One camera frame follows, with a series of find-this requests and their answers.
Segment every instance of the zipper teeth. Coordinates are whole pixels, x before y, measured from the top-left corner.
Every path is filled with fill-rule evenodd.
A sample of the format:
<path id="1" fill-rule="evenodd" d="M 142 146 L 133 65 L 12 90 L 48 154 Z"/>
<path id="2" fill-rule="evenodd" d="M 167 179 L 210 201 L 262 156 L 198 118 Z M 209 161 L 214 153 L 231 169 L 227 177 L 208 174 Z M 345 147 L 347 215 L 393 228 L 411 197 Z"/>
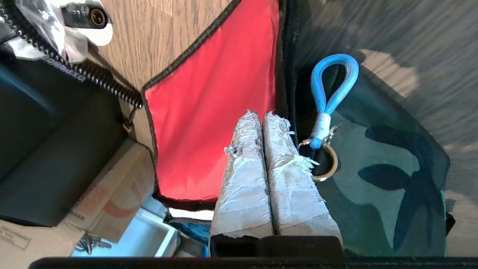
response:
<path id="1" fill-rule="evenodd" d="M 295 143 L 295 146 L 299 145 L 299 140 L 297 137 L 297 118 L 295 116 L 295 92 L 297 91 L 297 70 L 295 69 L 295 58 L 297 55 L 297 38 L 299 36 L 299 28 L 300 28 L 300 15 L 301 15 L 301 2 L 297 1 L 297 15 L 296 19 L 297 21 L 295 22 L 295 29 L 294 29 L 294 34 L 293 34 L 293 55 L 292 55 L 292 93 L 291 93 L 291 103 L 292 103 L 292 109 L 291 109 L 291 128 L 292 131 L 295 133 L 293 135 L 293 142 Z"/>

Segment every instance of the cardboard box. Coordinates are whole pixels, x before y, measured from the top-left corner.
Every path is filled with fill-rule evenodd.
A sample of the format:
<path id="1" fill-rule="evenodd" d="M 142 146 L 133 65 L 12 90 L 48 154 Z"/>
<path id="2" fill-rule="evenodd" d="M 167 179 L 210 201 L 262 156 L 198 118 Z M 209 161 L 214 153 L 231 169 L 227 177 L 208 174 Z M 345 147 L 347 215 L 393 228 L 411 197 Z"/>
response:
<path id="1" fill-rule="evenodd" d="M 147 148 L 127 139 L 57 227 L 0 220 L 0 269 L 25 269 L 44 257 L 68 257 L 84 231 L 118 242 L 154 188 Z"/>

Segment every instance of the coiled cable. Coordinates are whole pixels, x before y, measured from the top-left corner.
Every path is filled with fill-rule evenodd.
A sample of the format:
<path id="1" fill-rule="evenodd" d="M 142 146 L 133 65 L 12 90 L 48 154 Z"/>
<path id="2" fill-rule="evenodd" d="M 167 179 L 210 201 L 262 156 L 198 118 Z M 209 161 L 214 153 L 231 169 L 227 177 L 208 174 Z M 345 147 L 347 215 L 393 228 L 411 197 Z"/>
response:
<path id="1" fill-rule="evenodd" d="M 115 81 L 112 75 L 102 70 L 102 68 L 92 63 L 71 64 L 64 60 L 23 16 L 20 10 L 15 6 L 14 0 L 0 0 L 0 16 L 4 19 L 5 23 L 15 31 L 17 36 L 24 39 L 45 55 L 61 63 L 67 69 L 84 76 L 118 99 L 131 104 L 134 108 L 143 107 L 143 101 L 139 92 L 122 86 Z"/>

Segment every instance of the black zipper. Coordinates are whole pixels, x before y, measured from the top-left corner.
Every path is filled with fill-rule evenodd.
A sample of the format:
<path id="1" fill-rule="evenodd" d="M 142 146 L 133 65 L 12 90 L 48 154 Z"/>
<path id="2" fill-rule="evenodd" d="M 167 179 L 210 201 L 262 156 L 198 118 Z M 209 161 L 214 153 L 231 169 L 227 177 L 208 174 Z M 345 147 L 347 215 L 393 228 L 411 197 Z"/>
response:
<path id="1" fill-rule="evenodd" d="M 299 36 L 301 16 L 301 2 L 296 0 L 287 1 L 286 27 L 283 32 L 283 50 L 284 50 L 284 78 L 287 96 L 287 106 L 289 121 L 291 123 L 292 141 L 297 146 L 297 118 L 295 113 L 295 92 L 297 91 L 297 70 L 295 68 L 295 59 L 297 55 L 297 39 Z"/>

